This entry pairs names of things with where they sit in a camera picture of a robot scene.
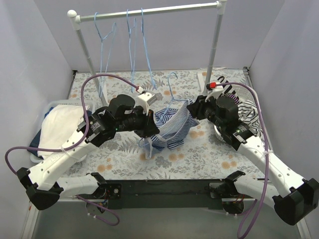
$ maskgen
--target white cloth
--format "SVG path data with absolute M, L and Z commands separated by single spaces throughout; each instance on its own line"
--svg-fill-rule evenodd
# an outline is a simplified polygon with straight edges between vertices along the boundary
M 39 148 L 60 149 L 82 121 L 82 106 L 57 105 L 42 122 Z M 38 151 L 43 159 L 51 154 Z

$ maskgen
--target floral tablecloth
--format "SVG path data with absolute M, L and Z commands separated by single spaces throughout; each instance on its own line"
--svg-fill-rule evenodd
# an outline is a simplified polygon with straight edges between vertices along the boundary
M 167 75 L 170 71 L 154 71 L 158 89 L 153 90 L 148 72 L 136 72 L 135 84 L 154 93 L 160 93 L 160 100 L 151 105 L 156 111 L 166 107 L 170 101 Z M 203 70 L 176 71 L 178 79 L 171 76 L 173 94 L 177 99 L 196 99 L 200 94 L 197 74 L 205 76 Z M 130 79 L 128 72 L 115 73 Z M 215 70 L 212 80 L 225 76 L 228 81 L 246 83 L 242 70 Z M 70 99 L 80 98 L 83 82 L 88 73 L 77 73 L 70 92 Z M 115 78 L 107 78 L 108 100 L 118 94 L 131 93 L 131 87 Z M 85 99 L 94 100 L 97 108 L 101 101 L 93 81 L 85 88 Z M 117 133 L 114 139 L 105 142 L 98 150 L 87 155 L 82 162 L 73 165 L 64 176 L 77 177 L 86 173 L 99 172 L 105 179 L 207 179 L 225 178 L 236 170 L 244 171 L 252 177 L 263 177 L 263 173 L 246 157 L 237 153 L 214 135 L 213 125 L 202 120 L 200 125 L 190 129 L 185 144 L 175 150 L 165 149 L 151 159 L 145 158 L 145 151 L 138 145 L 139 138 L 133 132 Z

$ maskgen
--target white wall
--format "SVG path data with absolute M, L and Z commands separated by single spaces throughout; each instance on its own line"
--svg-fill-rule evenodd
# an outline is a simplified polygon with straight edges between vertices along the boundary
M 319 1 L 286 0 L 251 66 L 276 154 L 319 180 Z M 319 209 L 306 221 L 318 238 Z
M 209 0 L 35 0 L 43 18 L 73 70 L 89 71 L 78 39 L 66 16 L 73 9 L 79 15 L 164 7 Z M 250 66 L 284 0 L 229 0 L 222 23 L 215 66 Z M 153 69 L 196 69 L 207 67 L 216 9 L 145 16 L 145 29 Z M 112 19 L 99 21 L 104 34 Z M 126 19 L 116 19 L 117 40 L 109 69 L 130 70 Z M 99 69 L 100 40 L 93 22 L 81 25 L 96 70 Z M 139 35 L 137 69 L 147 69 L 142 36 Z
M 43 107 L 67 97 L 72 71 L 33 0 L 1 0 L 0 15 L 0 238 L 17 239 L 28 198 L 4 154 L 30 143 Z M 9 158 L 15 169 L 30 165 L 25 151 Z

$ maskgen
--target blue wire hanger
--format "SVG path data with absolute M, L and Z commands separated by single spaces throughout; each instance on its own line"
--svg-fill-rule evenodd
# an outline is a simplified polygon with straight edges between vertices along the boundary
M 145 33 L 144 33 L 144 15 L 143 15 L 143 8 L 141 8 L 141 12 L 142 12 L 142 26 L 141 26 L 141 30 L 142 30 L 142 34 L 143 34 L 143 42 L 144 42 L 144 50 L 145 50 L 145 55 L 146 55 L 146 61 L 148 62 L 148 67 L 149 67 L 149 72 L 150 72 L 150 77 L 151 77 L 151 82 L 152 85 L 154 87 L 154 89 L 156 90 L 156 83 L 155 80 L 153 78 L 152 75 L 152 70 L 151 70 L 151 65 L 150 65 L 150 59 L 149 59 L 149 53 L 148 53 L 148 47 L 146 44 L 146 39 L 145 39 Z
M 116 29 L 117 29 L 117 26 L 116 26 L 116 23 L 114 22 L 113 25 L 112 25 L 112 31 L 110 31 L 106 36 L 102 37 L 101 33 L 100 33 L 100 30 L 96 24 L 96 15 L 98 13 L 96 12 L 94 14 L 94 25 L 95 25 L 95 28 L 98 32 L 98 35 L 101 39 L 101 58 L 100 58 L 100 73 L 102 73 L 102 64 L 103 64 L 103 41 L 105 39 L 108 38 L 108 36 L 113 33 L 113 38 L 112 38 L 112 42 L 111 42 L 111 46 L 110 46 L 110 51 L 109 51 L 109 56 L 108 56 L 108 61 L 106 63 L 106 67 L 105 67 L 105 73 L 107 72 L 108 70 L 108 65 L 109 65 L 109 60 L 110 60 L 110 56 L 111 56 L 111 52 L 112 52 L 112 48 L 113 48 L 113 43 L 114 43 L 114 38 L 115 38 L 115 33 L 116 33 Z M 102 96 L 102 92 L 103 92 L 103 85 L 105 84 L 105 77 L 102 78 L 100 77 L 100 87 L 99 87 L 99 97 Z
M 170 108 L 171 104 L 174 102 L 174 101 L 188 101 L 188 100 L 182 100 L 182 99 L 175 99 L 174 95 L 173 95 L 173 91 L 171 90 L 171 86 L 170 86 L 170 82 L 169 82 L 169 79 L 170 79 L 170 76 L 174 74 L 176 76 L 176 78 L 178 79 L 177 77 L 177 74 L 176 72 L 171 72 L 168 76 L 167 76 L 167 82 L 168 82 L 168 87 L 169 87 L 169 92 L 170 92 L 170 96 L 171 96 L 171 100 L 170 100 L 170 104 L 167 106 L 163 116 L 166 114 L 167 110 Z
M 135 55 L 136 55 L 136 42 L 137 42 L 137 27 L 136 27 L 136 18 L 134 18 L 134 25 L 130 28 L 129 24 L 129 10 L 126 10 L 126 22 L 128 24 L 129 31 L 129 52 L 130 52 L 130 62 L 131 62 L 131 82 L 134 84 L 134 76 L 135 76 Z M 134 59 L 132 63 L 132 53 L 131 53 L 131 33 L 132 29 L 135 28 L 135 42 L 134 42 Z

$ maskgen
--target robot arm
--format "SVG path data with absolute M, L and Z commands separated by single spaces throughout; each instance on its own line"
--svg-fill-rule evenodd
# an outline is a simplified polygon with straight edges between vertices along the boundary
M 109 106 L 97 109 L 89 117 L 89 132 L 86 139 L 72 150 L 64 148 L 78 142 L 84 134 L 86 123 L 82 122 L 78 129 L 62 145 L 62 152 L 51 154 L 41 163 L 29 169 L 21 168 L 17 176 L 26 189 L 31 202 L 44 210 L 61 197 L 78 194 L 93 194 L 102 197 L 106 192 L 104 178 L 98 173 L 84 177 L 60 178 L 74 163 L 80 162 L 85 155 L 96 150 L 104 142 L 113 139 L 116 132 L 134 131 L 140 137 L 148 137 L 159 133 L 154 122 L 154 112 L 149 105 L 156 99 L 151 93 L 138 96 L 138 103 L 127 95 L 118 95 L 110 101 Z
M 224 141 L 251 160 L 265 173 L 265 153 L 269 154 L 269 180 L 265 203 L 273 207 L 280 218 L 289 225 L 295 225 L 300 219 L 318 206 L 319 183 L 315 179 L 306 180 L 285 165 L 274 153 L 265 152 L 264 143 L 256 132 L 238 118 L 235 101 L 226 96 L 215 94 L 198 96 L 196 102 L 187 106 L 193 118 L 208 119 L 217 129 Z M 238 193 L 261 198 L 263 183 L 249 178 L 237 171 L 225 179 L 225 185 L 216 188 L 228 195 Z

